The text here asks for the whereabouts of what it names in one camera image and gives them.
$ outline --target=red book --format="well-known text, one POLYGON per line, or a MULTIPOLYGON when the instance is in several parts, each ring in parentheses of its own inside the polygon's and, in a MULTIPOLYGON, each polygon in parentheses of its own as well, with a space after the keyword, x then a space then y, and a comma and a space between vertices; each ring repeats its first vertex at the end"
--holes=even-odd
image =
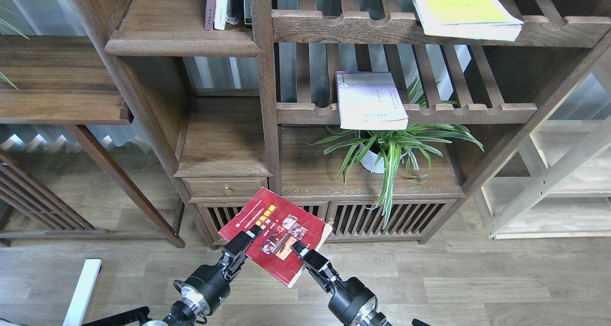
POLYGON ((291 248, 293 243, 299 240, 308 249, 318 250, 332 230, 323 220, 261 188, 219 235, 230 241, 255 224, 263 231, 246 255, 287 287, 295 284, 304 267, 291 248))

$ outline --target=black cable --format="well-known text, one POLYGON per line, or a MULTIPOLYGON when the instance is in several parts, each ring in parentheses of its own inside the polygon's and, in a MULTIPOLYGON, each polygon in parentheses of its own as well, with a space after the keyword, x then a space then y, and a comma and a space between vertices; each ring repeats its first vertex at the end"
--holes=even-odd
POLYGON ((195 320, 196 324, 201 324, 201 325, 207 324, 208 319, 206 318, 206 316, 205 315, 200 315, 200 316, 203 318, 203 320, 195 320))
POLYGON ((12 321, 10 321, 10 320, 7 320, 7 319, 4 319, 4 317, 0 317, 0 321, 6 321, 6 322, 8 322, 9 324, 14 324, 14 322, 12 322, 12 321))

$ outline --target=book cover image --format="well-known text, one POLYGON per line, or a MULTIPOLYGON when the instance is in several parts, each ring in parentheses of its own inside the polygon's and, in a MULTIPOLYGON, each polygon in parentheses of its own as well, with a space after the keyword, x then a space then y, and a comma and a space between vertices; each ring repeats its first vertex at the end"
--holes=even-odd
POLYGON ((318 250, 332 228, 272 191, 261 188, 219 235, 230 241, 240 231, 254 225, 263 231, 246 255, 287 287, 292 287, 303 271, 303 261, 291 246, 297 241, 318 250))
POLYGON ((443 23, 505 21, 507 14, 493 0, 426 0, 435 19, 443 23))

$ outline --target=yellow-green book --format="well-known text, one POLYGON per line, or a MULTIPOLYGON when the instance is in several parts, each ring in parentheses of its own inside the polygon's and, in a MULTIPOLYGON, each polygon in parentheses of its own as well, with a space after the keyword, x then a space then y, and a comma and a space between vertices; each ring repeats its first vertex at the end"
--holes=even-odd
POLYGON ((522 28, 498 0, 413 0, 427 35, 515 41, 522 28))

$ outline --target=small drawer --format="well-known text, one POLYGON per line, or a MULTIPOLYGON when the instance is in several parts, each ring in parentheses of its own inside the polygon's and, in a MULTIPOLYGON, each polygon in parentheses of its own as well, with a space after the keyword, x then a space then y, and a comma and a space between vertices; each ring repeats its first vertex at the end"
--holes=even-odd
POLYGON ((210 198, 223 200, 249 199, 267 187, 267 178, 183 178, 191 194, 191 203, 203 202, 210 198))

